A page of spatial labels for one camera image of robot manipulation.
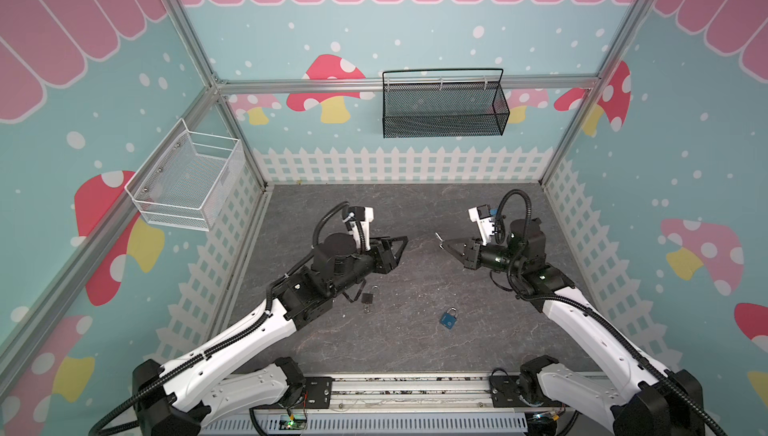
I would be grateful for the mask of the blue padlock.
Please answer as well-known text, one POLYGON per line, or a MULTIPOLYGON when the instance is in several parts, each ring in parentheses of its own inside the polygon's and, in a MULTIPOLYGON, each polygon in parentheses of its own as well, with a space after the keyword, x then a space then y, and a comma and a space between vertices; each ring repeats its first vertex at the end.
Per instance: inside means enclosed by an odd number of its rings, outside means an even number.
POLYGON ((457 322, 458 310, 454 307, 446 310, 439 319, 439 324, 448 330, 451 330, 457 322))

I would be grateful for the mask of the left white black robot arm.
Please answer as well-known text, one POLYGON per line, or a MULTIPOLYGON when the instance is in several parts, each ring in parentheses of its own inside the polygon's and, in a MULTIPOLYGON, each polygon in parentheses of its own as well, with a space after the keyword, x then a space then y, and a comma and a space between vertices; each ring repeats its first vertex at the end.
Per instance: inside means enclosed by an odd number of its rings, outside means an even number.
POLYGON ((289 357, 240 373, 255 356, 328 312, 336 297, 368 275, 387 274, 400 263, 405 236, 371 239, 359 250, 349 234, 335 233, 271 283, 264 301, 200 347, 164 364, 143 363, 133 372, 133 411, 144 435, 197 435, 213 422, 251 407, 289 407, 306 379, 289 357))

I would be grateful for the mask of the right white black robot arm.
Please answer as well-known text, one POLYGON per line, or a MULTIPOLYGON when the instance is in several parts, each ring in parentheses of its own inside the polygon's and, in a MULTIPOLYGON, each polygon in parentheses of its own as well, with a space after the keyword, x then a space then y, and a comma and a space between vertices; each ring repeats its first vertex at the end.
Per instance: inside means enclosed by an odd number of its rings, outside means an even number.
POLYGON ((547 262, 546 237, 538 219, 513 222, 500 244, 482 235, 447 240, 440 247, 467 269, 506 276, 508 291, 563 329, 608 379, 601 384, 554 357, 536 357, 520 368, 517 393, 524 403, 563 403, 614 435, 707 433, 698 380, 647 355, 547 262))

